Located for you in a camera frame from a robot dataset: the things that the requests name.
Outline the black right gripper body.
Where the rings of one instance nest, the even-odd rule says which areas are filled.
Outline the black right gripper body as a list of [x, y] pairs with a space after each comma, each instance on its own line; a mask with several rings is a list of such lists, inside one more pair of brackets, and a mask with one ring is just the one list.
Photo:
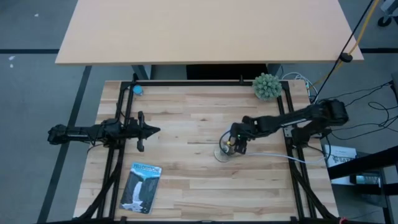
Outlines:
[[233, 123], [229, 132], [230, 138], [250, 140], [251, 125], [247, 123]]

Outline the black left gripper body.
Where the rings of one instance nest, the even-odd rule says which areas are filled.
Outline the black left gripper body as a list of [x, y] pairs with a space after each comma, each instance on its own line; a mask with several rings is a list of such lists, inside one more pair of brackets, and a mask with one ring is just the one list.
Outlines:
[[137, 119], [134, 117], [127, 119], [127, 134], [128, 138], [137, 138], [137, 150], [139, 152], [144, 152], [144, 113], [142, 111], [138, 112]]

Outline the round green artificial plant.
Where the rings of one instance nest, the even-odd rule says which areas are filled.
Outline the round green artificial plant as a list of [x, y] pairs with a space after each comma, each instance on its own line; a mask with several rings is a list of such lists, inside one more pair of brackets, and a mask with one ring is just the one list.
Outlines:
[[282, 92], [282, 84], [278, 77], [262, 73], [252, 82], [254, 94], [263, 101], [278, 98]]

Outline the Yellowstone waterfall booklet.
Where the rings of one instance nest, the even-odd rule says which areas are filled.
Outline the Yellowstone waterfall booklet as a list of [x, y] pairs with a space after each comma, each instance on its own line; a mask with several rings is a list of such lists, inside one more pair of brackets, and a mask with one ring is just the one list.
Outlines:
[[150, 214], [161, 173], [161, 167], [133, 163], [119, 207], [137, 213]]

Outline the white printed box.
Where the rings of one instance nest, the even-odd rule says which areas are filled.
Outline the white printed box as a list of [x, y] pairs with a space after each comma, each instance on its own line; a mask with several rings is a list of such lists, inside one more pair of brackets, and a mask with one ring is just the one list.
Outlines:
[[[342, 146], [333, 146], [333, 145], [329, 146], [328, 144], [325, 144], [323, 146], [323, 149], [328, 158], [326, 160], [327, 168], [351, 161], [357, 157], [356, 149], [352, 147], [342, 147]], [[333, 179], [331, 180], [331, 183], [335, 185], [353, 185], [350, 182], [348, 176], [341, 177], [338, 179]]]

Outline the large beige desk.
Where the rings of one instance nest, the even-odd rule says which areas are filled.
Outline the large beige desk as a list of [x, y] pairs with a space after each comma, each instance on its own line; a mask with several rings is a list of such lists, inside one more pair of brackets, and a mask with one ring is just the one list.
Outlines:
[[78, 0], [55, 62], [360, 62], [355, 41], [338, 0]]

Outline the black metal cart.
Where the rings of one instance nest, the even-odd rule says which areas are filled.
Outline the black metal cart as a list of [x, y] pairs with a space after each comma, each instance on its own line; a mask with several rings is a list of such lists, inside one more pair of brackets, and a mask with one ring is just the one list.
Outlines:
[[393, 224], [394, 219], [391, 203], [389, 202], [389, 196], [398, 195], [398, 182], [386, 184], [382, 171], [383, 168], [390, 166], [394, 166], [398, 174], [398, 146], [329, 167], [328, 173], [330, 179], [333, 180], [346, 176], [354, 176], [364, 172], [370, 173], [371, 171], [378, 170], [381, 176], [379, 178], [381, 181], [379, 185], [359, 184], [356, 185], [355, 188], [357, 188], [362, 194], [380, 195], [384, 197], [386, 201], [386, 205], [382, 207], [384, 220], [386, 224]]

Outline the office chair base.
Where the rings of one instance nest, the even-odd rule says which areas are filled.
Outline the office chair base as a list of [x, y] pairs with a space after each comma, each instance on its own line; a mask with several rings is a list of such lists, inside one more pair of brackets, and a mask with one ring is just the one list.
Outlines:
[[398, 19], [398, 0], [384, 0], [380, 9], [384, 15], [377, 22], [379, 27], [386, 27]]

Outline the black aluminium table frame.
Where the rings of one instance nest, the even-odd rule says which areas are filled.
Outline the black aluminium table frame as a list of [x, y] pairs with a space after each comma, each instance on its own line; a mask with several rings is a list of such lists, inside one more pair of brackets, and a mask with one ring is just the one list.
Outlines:
[[251, 86], [226, 82], [163, 82], [143, 85], [131, 113], [160, 131], [144, 141], [129, 140], [118, 194], [135, 162], [162, 168], [150, 214], [117, 208], [115, 219], [143, 221], [277, 221], [297, 214], [284, 134], [248, 144], [246, 155], [219, 162], [218, 141], [243, 116], [279, 114], [276, 101], [260, 101]]

